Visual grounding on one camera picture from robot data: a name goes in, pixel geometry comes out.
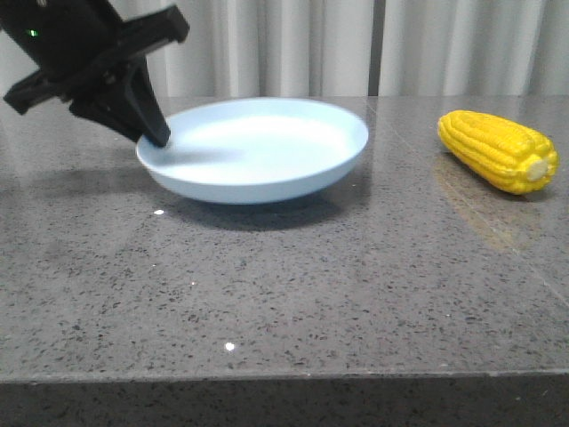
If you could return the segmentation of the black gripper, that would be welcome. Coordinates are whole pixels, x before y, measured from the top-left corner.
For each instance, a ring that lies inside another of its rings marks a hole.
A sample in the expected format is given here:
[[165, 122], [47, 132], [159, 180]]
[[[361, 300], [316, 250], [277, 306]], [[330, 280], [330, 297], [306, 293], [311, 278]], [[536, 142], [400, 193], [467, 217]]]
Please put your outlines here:
[[[108, 1], [3, 1], [1, 29], [38, 66], [4, 100], [21, 115], [58, 96], [69, 100], [118, 64], [173, 41], [189, 24], [170, 5], [123, 20]], [[138, 141], [165, 147], [171, 131], [156, 101], [146, 60], [126, 64], [121, 85], [76, 97], [70, 112]]]

